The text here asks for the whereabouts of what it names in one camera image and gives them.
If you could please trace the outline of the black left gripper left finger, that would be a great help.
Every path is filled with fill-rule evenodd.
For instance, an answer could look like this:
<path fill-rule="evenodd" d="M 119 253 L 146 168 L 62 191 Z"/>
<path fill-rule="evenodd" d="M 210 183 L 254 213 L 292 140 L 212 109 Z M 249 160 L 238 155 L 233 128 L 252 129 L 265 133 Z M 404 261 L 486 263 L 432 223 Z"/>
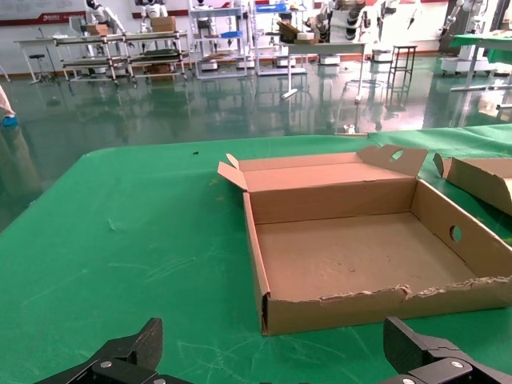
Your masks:
<path fill-rule="evenodd" d="M 85 362 L 41 383 L 175 383 L 175 377 L 157 372 L 162 348 L 162 320 L 150 318 L 136 334 L 107 341 Z"/>

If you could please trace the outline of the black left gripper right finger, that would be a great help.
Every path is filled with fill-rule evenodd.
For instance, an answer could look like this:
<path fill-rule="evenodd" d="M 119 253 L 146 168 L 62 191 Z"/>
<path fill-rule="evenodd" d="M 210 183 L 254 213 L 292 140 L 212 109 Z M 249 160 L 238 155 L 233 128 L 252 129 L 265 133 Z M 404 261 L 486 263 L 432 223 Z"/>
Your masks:
<path fill-rule="evenodd" d="M 397 374 L 386 383 L 510 383 L 444 338 L 417 333 L 396 317 L 383 323 L 383 351 Z"/>

